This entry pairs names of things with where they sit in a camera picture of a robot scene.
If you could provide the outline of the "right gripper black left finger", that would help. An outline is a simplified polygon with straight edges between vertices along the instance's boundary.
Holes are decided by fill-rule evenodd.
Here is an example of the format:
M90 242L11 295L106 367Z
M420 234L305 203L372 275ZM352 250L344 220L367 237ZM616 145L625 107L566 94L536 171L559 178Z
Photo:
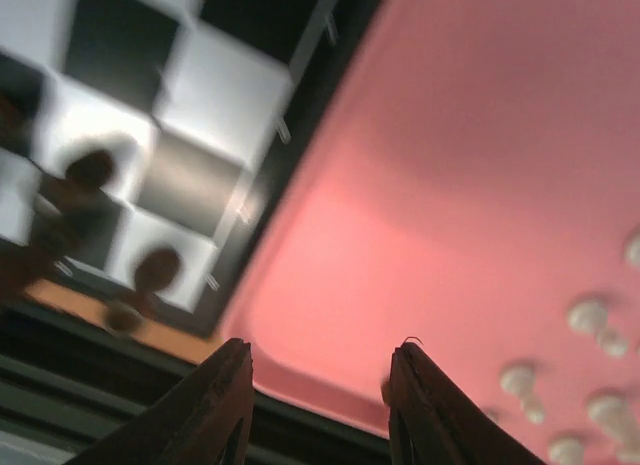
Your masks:
M252 379L251 345L229 339L155 405L68 462L242 465L252 422Z

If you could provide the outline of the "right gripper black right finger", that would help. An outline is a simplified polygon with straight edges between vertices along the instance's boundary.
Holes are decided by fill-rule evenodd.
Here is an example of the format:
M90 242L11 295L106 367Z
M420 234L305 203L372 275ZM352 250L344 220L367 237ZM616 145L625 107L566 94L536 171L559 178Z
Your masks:
M502 430L415 343L392 355L388 386L391 462L541 464Z

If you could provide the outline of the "dark brown rook piece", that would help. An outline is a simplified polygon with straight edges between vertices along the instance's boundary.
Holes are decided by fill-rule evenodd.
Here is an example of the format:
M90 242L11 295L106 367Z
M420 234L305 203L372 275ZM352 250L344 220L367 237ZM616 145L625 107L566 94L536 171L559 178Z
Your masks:
M130 336L140 330L154 317L157 295L172 284L181 266L181 256L172 247L157 247L148 252L135 267L132 287L105 303L102 315L105 328L116 336Z

